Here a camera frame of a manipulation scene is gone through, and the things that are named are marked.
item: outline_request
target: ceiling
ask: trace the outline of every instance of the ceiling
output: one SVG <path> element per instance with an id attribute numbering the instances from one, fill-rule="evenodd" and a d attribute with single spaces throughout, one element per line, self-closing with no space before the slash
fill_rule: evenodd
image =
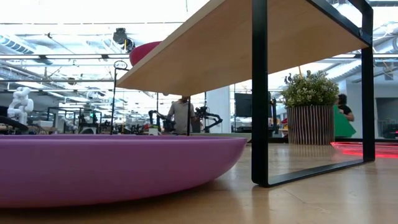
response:
<path id="1" fill-rule="evenodd" d="M 51 1 L 51 0 L 2 0 L 2 13 L 0 14 L 0 54 L 125 54 L 123 45 L 113 40 L 113 34 L 117 28 L 125 28 L 126 34 L 135 46 L 145 43 L 164 40 L 178 26 L 187 20 L 193 13 L 202 7 L 208 0 L 118 0 L 114 2 L 86 1 Z M 380 1 L 371 1 L 375 6 L 381 5 Z M 378 45 L 393 39 L 398 32 L 398 14 L 394 4 L 390 1 L 388 7 L 374 7 L 374 45 Z M 334 6 L 348 19 L 359 25 L 361 14 L 349 4 L 335 3 Z M 17 50 L 9 45 L 10 42 L 21 46 Z M 114 78 L 113 63 L 119 59 L 93 58 L 93 59 L 48 59 L 35 60 L 0 60 L 7 64 L 0 64 L 0 79 L 4 80 L 29 80 L 29 79 L 53 79 L 53 80 L 92 80 L 92 82 L 67 82 L 58 83 L 0 83 L 2 89 L 16 89 L 24 85 L 32 89 L 47 89 L 47 97 L 56 99 L 61 105 L 76 103 L 91 103 L 103 113 L 110 114 L 113 93 Z M 334 80 L 339 80 L 341 74 L 351 82 L 360 79 L 360 73 L 353 70 L 348 73 L 341 70 L 342 65 L 353 63 L 352 61 L 330 62 L 323 61 L 301 66 L 301 70 L 326 70 L 333 74 Z M 383 69 L 392 70 L 395 83 L 397 74 L 395 64 L 381 66 Z M 298 73 L 298 68 L 269 75 L 269 89 L 283 88 L 284 78 L 289 73 Z M 123 75 L 118 72 L 117 78 Z M 376 82 L 386 82 L 384 76 L 378 76 Z M 237 83 L 231 86 L 231 90 L 250 92 L 251 81 Z M 159 95 L 159 111 L 168 112 L 171 101 L 179 96 Z M 126 114 L 141 114 L 145 116 L 149 110 L 156 109 L 156 93 L 131 91 L 118 89 L 115 94 L 116 112 L 118 116 Z M 48 98 L 36 97 L 35 101 L 49 101 Z M 205 102 L 205 94 L 192 96 L 194 106 L 201 106 Z"/>

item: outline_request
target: wooden floor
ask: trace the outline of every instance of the wooden floor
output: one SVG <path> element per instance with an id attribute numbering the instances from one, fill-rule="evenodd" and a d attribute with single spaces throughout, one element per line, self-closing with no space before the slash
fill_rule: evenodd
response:
<path id="1" fill-rule="evenodd" d="M 0 210 L 0 223 L 397 223 L 397 159 L 263 189 L 251 182 L 250 156 L 247 147 L 227 174 L 185 192 L 111 205 Z M 357 157 L 332 147 L 270 144 L 272 175 L 351 159 Z"/>

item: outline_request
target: screen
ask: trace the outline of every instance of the screen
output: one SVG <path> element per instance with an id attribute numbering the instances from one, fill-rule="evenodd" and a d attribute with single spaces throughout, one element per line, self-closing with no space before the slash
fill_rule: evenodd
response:
<path id="1" fill-rule="evenodd" d="M 271 104 L 269 103 L 271 101 L 271 93 L 268 92 L 268 117 L 272 117 L 272 108 Z M 245 118 L 250 118 L 251 117 L 251 112 L 252 112 L 252 96 L 251 94 L 245 94 L 245 93 L 235 93 L 235 116 L 239 117 L 245 117 Z"/>

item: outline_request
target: white column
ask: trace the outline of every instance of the white column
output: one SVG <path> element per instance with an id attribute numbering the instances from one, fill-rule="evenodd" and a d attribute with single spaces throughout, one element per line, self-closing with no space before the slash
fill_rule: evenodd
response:
<path id="1" fill-rule="evenodd" d="M 206 93 L 208 112 L 218 114 L 223 122 L 210 128 L 210 133 L 231 133 L 231 104 L 229 103 L 229 86 L 211 90 Z M 214 123 L 207 120 L 206 125 Z"/>

